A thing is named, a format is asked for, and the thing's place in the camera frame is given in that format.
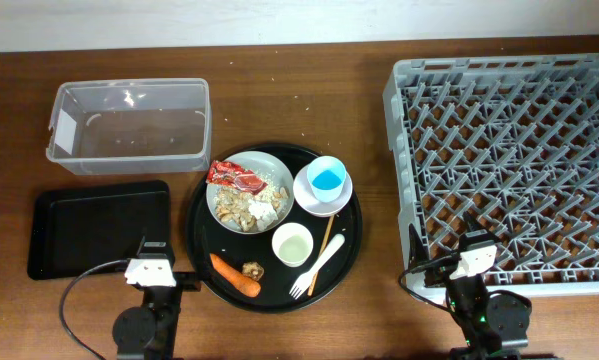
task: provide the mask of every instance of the round black tray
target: round black tray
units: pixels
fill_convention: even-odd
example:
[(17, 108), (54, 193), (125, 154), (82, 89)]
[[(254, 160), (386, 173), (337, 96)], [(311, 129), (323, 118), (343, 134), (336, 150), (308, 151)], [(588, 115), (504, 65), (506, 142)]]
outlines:
[[(262, 151), (276, 156), (286, 164), (293, 177), (319, 156), (307, 148), (288, 144), (257, 145), (242, 151)], [(290, 288), (297, 277), (308, 271), (319, 256), (328, 218), (312, 216), (298, 204), (293, 204), (290, 214), (283, 223), (303, 224), (310, 229), (315, 243), (308, 260), (302, 266), (290, 268), (283, 265), (272, 252), (271, 240), (275, 228), (257, 235), (233, 233), (213, 218), (205, 194), (204, 178), (192, 195), (188, 210), (186, 220), (188, 257), (206, 286), (236, 307), (261, 313), (282, 313), (306, 307), (328, 295), (343, 280), (357, 258), (361, 245), (362, 219), (359, 200), (353, 191), (350, 202), (339, 212), (339, 216), (335, 216), (330, 231), (330, 239), (335, 234), (341, 233), (346, 237), (346, 242), (319, 271), (313, 296), (308, 297), (306, 291), (295, 300), (289, 295)], [(210, 253), (218, 255), (239, 271), (245, 262), (256, 261), (261, 264), (264, 268), (264, 276), (259, 281), (261, 284), (259, 295), (249, 298), (235, 290), (212, 268)]]

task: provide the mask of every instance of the fork handle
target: fork handle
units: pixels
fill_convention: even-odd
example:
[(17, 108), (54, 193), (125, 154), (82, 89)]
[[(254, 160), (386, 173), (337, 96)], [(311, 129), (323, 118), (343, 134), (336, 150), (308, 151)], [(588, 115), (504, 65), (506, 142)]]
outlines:
[(335, 237), (333, 237), (332, 240), (330, 240), (330, 243), (328, 243), (328, 246), (326, 246), (326, 249), (323, 251), (321, 256), (319, 256), (319, 259), (317, 259), (315, 264), (312, 265), (312, 267), (310, 268), (310, 273), (312, 274), (311, 277), (314, 276), (314, 274), (316, 274), (317, 271), (319, 271), (319, 269), (321, 269), (321, 267), (328, 260), (330, 260), (332, 255), (334, 255), (337, 252), (337, 250), (339, 250), (339, 248), (341, 248), (344, 241), (345, 241), (345, 237), (341, 234), (335, 235)]

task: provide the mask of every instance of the clear plastic bin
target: clear plastic bin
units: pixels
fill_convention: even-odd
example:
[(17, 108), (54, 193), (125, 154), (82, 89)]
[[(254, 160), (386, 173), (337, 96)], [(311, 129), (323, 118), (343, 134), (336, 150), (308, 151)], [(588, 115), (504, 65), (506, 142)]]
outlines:
[(205, 171), (212, 116), (203, 79), (65, 83), (46, 156), (76, 175)]

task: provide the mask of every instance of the brown wooden tabletop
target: brown wooden tabletop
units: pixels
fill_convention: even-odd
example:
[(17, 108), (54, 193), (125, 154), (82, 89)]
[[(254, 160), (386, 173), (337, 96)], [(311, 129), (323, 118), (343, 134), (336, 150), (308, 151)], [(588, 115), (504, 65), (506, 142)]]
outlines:
[[(44, 190), (166, 181), (175, 269), (192, 269), (183, 219), (203, 174), (78, 177), (51, 163), (48, 123), (62, 83), (204, 78), (213, 158), (283, 141), (336, 156), (351, 174), (364, 236), (340, 286), (313, 306), (283, 315), (237, 309), (208, 289), (184, 294), (177, 357), (434, 359), (462, 346), (463, 337), (448, 314), (397, 286), (403, 270), (399, 200), (381, 98), (392, 65), (412, 58), (580, 52), (599, 52), (599, 36), (0, 54), (0, 359), (90, 358), (59, 323), (59, 297), (69, 280), (33, 281), (26, 274), (33, 201)], [(94, 276), (75, 287), (66, 317), (85, 343), (114, 358), (112, 324), (139, 304), (141, 293), (122, 275)], [(529, 338), (526, 354), (599, 359), (599, 296), (534, 299)]]

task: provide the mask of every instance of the white cup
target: white cup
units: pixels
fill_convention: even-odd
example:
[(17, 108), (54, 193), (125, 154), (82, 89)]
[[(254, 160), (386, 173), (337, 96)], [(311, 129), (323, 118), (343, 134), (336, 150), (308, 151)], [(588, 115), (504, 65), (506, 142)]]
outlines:
[(272, 235), (272, 251), (289, 267), (306, 262), (312, 253), (313, 243), (310, 230), (297, 223), (283, 224)]
[[(315, 186), (315, 179), (325, 171), (331, 171), (339, 179), (339, 184), (336, 187), (320, 189)], [(308, 177), (308, 182), (315, 198), (323, 203), (329, 203), (335, 201), (341, 195), (343, 184), (346, 182), (347, 172), (346, 167), (339, 159), (332, 156), (321, 156), (314, 159), (308, 165), (306, 176)]]

